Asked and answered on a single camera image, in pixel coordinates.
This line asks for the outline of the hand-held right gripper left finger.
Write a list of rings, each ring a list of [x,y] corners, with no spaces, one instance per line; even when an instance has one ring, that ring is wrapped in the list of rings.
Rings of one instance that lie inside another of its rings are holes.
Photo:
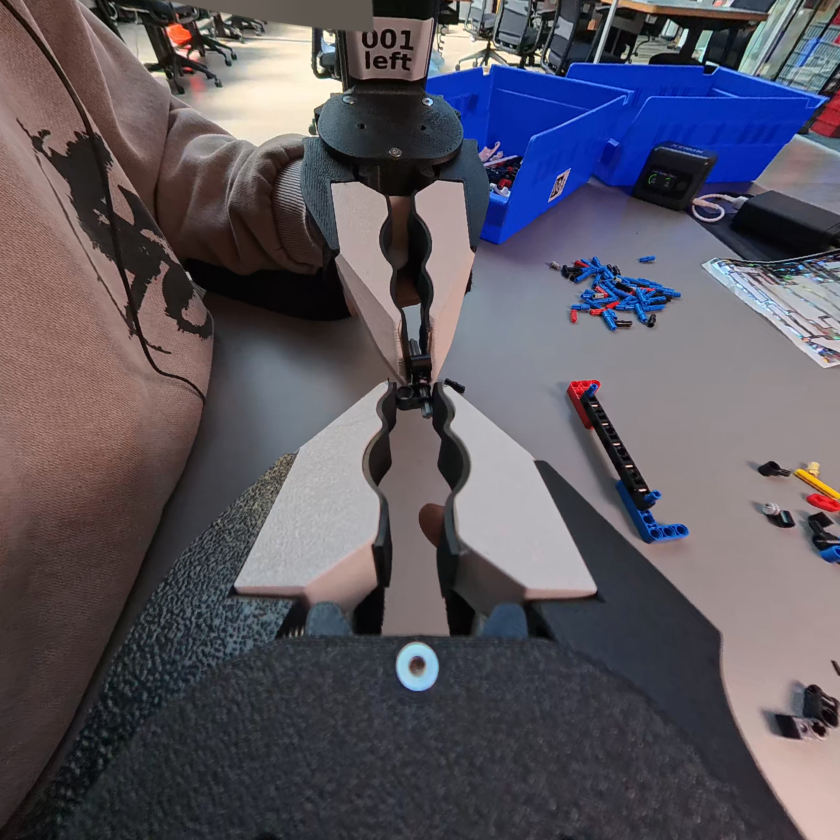
[[[300,447],[234,583],[238,595],[330,602],[382,624],[392,578],[388,503],[396,384],[383,382]]]

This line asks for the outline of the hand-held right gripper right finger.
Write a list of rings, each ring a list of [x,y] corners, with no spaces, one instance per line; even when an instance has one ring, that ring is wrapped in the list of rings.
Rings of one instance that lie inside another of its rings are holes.
[[[436,384],[437,469],[448,487],[437,576],[449,611],[576,601],[597,587],[534,457],[452,385]]]

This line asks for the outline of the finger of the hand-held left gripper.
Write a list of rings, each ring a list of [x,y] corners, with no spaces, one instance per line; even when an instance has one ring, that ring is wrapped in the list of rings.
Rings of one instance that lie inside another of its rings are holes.
[[[462,182],[436,181],[416,192],[408,218],[409,259],[421,302],[421,349],[431,379],[444,366],[474,264]]]
[[[393,295],[396,270],[389,261],[389,199],[361,182],[331,185],[339,252],[335,265],[353,305],[395,380],[408,380],[403,311]]]

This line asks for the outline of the person's left forearm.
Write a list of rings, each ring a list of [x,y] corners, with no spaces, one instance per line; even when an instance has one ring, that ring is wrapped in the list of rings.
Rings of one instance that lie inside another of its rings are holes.
[[[298,133],[253,145],[173,100],[154,210],[178,258],[243,276],[322,268],[324,242],[301,192],[304,151]]]

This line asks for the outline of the heap of assorted lego parts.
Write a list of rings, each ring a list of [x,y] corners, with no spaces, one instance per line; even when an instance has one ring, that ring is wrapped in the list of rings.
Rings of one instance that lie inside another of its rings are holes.
[[[501,151],[501,144],[496,142],[492,147],[482,149],[479,152],[479,158],[487,173],[490,193],[508,199],[522,168],[522,156],[504,154]]]

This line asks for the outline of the black blue red lego beam assembly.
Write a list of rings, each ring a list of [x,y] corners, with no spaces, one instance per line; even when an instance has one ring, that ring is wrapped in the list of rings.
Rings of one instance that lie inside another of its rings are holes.
[[[682,540],[690,535],[681,523],[662,523],[655,519],[653,508],[661,498],[652,490],[630,456],[601,403],[597,380],[572,381],[567,388],[575,411],[583,425],[595,432],[618,476],[616,491],[639,537],[648,544]]]

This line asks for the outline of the pile of mixed lego pieces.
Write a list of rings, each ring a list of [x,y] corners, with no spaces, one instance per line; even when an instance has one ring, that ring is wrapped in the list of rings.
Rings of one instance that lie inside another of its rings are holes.
[[[757,472],[772,479],[793,478],[803,485],[805,509],[798,513],[775,502],[764,502],[761,512],[779,529],[798,529],[806,536],[815,554],[826,564],[839,565],[839,491],[827,484],[822,466],[815,460],[795,469],[787,469],[775,460],[759,464]]]

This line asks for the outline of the person's left hand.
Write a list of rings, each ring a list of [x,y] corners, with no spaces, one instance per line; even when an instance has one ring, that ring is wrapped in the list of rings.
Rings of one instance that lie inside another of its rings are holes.
[[[411,264],[410,222],[413,200],[410,196],[388,196],[389,221],[385,226],[384,253],[395,271],[393,297],[400,309],[420,304],[414,268]]]

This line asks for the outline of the blue plastic bin white tag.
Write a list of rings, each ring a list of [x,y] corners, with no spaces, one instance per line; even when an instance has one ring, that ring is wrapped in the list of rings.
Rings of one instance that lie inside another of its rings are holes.
[[[482,239],[499,245],[592,176],[629,90],[492,66],[436,75],[426,90],[460,112],[481,151],[521,158],[508,196],[490,195]]]

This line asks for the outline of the group of black office chairs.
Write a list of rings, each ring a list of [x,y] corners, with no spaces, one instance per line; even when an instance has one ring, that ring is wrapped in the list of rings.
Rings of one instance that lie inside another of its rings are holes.
[[[155,61],[145,63],[151,73],[166,77],[171,89],[184,93],[182,79],[186,75],[203,74],[220,88],[222,81],[193,54],[205,58],[207,52],[219,54],[226,67],[237,60],[232,46],[219,37],[242,40],[244,31],[262,35],[266,22],[234,15],[225,22],[221,13],[193,7],[181,2],[85,2],[90,10],[118,37],[122,19],[142,26],[150,41]],[[505,49],[526,54],[542,47],[540,26],[544,15],[536,2],[478,2],[479,10],[469,12],[464,26],[478,39],[491,41],[501,32]]]

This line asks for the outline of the pile of blue red pins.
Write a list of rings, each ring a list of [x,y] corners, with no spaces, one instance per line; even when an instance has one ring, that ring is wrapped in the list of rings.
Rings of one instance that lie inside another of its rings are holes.
[[[670,302],[682,298],[678,290],[654,280],[627,276],[616,265],[597,257],[578,259],[567,265],[552,260],[549,268],[576,286],[579,300],[570,305],[569,322],[582,316],[602,321],[611,332],[630,330],[636,323],[654,329],[658,315]]]

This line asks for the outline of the black power bank with display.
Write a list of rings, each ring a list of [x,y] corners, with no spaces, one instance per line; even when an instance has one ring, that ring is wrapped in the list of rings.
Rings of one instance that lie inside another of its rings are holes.
[[[718,153],[673,141],[657,144],[633,185],[632,197],[683,212],[706,182]]]

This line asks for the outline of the person's beige sweatshirt torso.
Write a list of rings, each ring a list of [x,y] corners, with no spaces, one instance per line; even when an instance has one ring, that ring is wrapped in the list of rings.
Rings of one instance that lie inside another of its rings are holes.
[[[176,105],[79,2],[2,3],[2,826],[54,755],[202,413],[158,220]]]

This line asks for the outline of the printed instruction booklet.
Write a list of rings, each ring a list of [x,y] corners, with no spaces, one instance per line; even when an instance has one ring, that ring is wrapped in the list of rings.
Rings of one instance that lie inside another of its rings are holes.
[[[712,259],[704,270],[824,369],[839,365],[839,250],[753,261]]]

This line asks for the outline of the black flat case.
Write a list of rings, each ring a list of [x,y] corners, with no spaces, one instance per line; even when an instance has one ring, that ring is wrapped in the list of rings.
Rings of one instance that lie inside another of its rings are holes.
[[[780,192],[746,198],[731,221],[731,230],[788,251],[808,256],[838,249],[839,215]]]

